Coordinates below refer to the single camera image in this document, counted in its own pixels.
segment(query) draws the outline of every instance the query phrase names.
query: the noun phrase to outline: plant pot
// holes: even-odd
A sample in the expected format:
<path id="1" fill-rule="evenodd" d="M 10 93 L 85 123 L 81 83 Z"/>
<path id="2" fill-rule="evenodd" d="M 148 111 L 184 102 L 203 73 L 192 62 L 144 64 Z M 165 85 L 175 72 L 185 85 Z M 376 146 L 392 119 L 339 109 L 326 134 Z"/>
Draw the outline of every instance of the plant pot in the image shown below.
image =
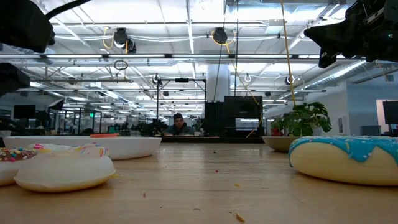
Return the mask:
<path id="1" fill-rule="evenodd" d="M 263 136 L 264 143 L 277 152 L 288 152 L 290 144 L 298 137 Z"/>

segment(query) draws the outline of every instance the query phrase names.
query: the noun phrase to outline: white plate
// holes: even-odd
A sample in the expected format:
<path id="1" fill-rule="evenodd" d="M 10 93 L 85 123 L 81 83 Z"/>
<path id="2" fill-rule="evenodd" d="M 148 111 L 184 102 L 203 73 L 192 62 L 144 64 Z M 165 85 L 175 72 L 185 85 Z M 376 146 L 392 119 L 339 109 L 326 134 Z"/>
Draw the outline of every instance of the white plate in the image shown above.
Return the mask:
<path id="1" fill-rule="evenodd" d="M 155 137 L 115 137 L 90 138 L 88 136 L 12 136 L 3 138 L 7 148 L 26 147 L 29 144 L 58 144 L 63 146 L 83 146 L 94 143 L 109 149 L 110 158 L 132 159 L 150 156 L 160 146 L 162 138 Z"/>

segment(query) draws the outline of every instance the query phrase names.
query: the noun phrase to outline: man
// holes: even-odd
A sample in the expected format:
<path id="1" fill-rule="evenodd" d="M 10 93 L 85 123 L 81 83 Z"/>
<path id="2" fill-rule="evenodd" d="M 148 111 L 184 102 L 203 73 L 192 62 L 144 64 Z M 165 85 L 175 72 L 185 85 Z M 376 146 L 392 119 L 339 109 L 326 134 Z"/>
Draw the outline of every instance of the man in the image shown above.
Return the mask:
<path id="1" fill-rule="evenodd" d="M 182 118 L 180 113 L 177 113 L 173 116 L 174 125 L 169 126 L 164 136 L 178 136 L 178 135 L 192 135 L 193 132 L 190 127 L 187 126 L 186 122 Z"/>

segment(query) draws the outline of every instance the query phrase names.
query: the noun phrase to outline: dark hair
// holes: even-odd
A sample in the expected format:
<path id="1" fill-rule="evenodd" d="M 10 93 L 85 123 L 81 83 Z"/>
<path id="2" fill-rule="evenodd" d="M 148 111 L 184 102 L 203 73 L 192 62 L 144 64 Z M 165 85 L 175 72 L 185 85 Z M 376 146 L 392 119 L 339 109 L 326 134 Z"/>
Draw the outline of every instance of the dark hair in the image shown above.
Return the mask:
<path id="1" fill-rule="evenodd" d="M 182 114 L 180 114 L 180 113 L 176 113 L 176 114 L 173 116 L 173 119 L 179 119 L 179 118 L 182 118 Z"/>

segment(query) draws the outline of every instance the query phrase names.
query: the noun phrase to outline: wooden table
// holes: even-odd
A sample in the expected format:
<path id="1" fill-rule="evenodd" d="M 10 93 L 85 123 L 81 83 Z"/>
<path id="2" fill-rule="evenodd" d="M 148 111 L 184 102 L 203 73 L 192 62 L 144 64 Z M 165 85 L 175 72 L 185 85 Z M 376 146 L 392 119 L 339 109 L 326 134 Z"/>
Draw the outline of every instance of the wooden table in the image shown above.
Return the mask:
<path id="1" fill-rule="evenodd" d="M 224 224 L 236 212 L 246 223 L 398 223 L 398 188 L 302 175 L 260 144 L 162 144 L 114 165 L 119 177 L 89 190 L 0 188 L 0 223 Z"/>

